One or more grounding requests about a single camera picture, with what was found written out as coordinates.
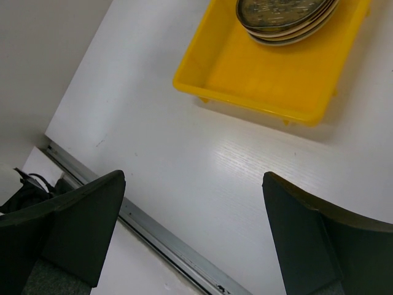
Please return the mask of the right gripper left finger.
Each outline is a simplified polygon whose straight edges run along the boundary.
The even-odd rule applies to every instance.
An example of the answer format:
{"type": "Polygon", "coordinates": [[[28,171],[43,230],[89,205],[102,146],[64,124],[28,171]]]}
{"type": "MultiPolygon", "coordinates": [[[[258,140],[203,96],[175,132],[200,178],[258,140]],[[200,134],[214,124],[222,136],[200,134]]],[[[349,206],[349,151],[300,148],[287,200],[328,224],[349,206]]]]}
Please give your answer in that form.
{"type": "Polygon", "coordinates": [[[1,215],[1,293],[89,294],[98,285],[125,186],[116,170],[1,215]]]}

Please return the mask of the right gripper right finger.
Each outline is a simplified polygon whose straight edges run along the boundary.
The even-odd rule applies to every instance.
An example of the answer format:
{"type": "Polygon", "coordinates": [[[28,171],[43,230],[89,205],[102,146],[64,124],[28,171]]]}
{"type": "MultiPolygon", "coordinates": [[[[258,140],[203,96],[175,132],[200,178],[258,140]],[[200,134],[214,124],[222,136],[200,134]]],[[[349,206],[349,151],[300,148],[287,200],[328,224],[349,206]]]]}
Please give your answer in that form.
{"type": "Polygon", "coordinates": [[[262,189],[287,294],[392,294],[392,224],[270,171],[262,189]]]}

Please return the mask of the cream plate black brushstroke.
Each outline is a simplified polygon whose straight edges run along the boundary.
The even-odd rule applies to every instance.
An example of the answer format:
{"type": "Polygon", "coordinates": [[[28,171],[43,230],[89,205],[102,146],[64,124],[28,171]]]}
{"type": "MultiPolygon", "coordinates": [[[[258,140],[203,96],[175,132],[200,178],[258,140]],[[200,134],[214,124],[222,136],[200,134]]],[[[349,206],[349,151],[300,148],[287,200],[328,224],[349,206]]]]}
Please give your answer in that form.
{"type": "Polygon", "coordinates": [[[338,8],[338,4],[334,8],[330,8],[327,12],[325,12],[319,20],[316,20],[312,24],[308,25],[307,27],[291,33],[287,36],[283,37],[276,37],[276,38],[262,38],[258,37],[254,34],[248,33],[250,37],[258,42],[259,44],[268,45],[268,46],[284,46],[289,44],[294,44],[296,42],[300,42],[312,34],[316,33],[319,29],[321,29],[332,17],[335,13],[336,9],[338,8]]]}

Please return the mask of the clear grey plastic plate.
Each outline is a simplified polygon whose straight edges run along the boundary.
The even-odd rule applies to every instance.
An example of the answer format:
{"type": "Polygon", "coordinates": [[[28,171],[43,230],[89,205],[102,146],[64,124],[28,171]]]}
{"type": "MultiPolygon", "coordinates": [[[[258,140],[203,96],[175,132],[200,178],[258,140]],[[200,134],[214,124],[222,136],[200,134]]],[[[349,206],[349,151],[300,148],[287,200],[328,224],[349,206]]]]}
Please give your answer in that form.
{"type": "Polygon", "coordinates": [[[238,1],[236,16],[251,31],[273,34],[319,18],[337,1],[238,1]]]}

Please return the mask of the yellow patterned plate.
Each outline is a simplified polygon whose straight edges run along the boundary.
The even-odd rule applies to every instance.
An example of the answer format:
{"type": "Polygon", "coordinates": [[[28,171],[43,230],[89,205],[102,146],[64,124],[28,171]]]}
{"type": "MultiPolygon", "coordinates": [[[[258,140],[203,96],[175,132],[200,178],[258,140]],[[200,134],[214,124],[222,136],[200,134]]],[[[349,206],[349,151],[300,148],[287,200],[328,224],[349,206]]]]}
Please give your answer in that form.
{"type": "Polygon", "coordinates": [[[287,36],[287,35],[289,35],[289,34],[291,34],[291,33],[294,33],[294,32],[296,32],[296,31],[299,31],[299,30],[301,30],[301,29],[307,27],[308,25],[312,24],[312,23],[315,22],[316,20],[319,20],[321,17],[322,17],[322,15],[321,15],[319,18],[315,19],[314,21],[310,21],[309,23],[307,23],[307,24],[305,24],[305,25],[300,25],[300,26],[298,26],[298,27],[296,27],[296,28],[292,28],[292,29],[289,29],[289,30],[287,30],[287,31],[281,31],[281,32],[273,33],[273,34],[267,34],[267,33],[261,33],[261,32],[257,32],[257,31],[251,31],[251,30],[245,28],[244,26],[243,26],[243,27],[245,28],[245,30],[246,30],[248,33],[254,34],[254,35],[258,36],[258,37],[270,39],[270,38],[276,38],[276,37],[287,36]]]}

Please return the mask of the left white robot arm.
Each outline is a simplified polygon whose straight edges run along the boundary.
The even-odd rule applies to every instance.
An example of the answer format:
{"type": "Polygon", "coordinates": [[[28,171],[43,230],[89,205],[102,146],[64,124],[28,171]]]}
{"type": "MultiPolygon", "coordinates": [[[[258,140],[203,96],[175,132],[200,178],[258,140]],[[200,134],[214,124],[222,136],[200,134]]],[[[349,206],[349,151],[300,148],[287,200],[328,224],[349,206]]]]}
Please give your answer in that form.
{"type": "Polygon", "coordinates": [[[28,208],[73,191],[64,179],[52,186],[37,173],[1,164],[1,215],[28,208]]]}

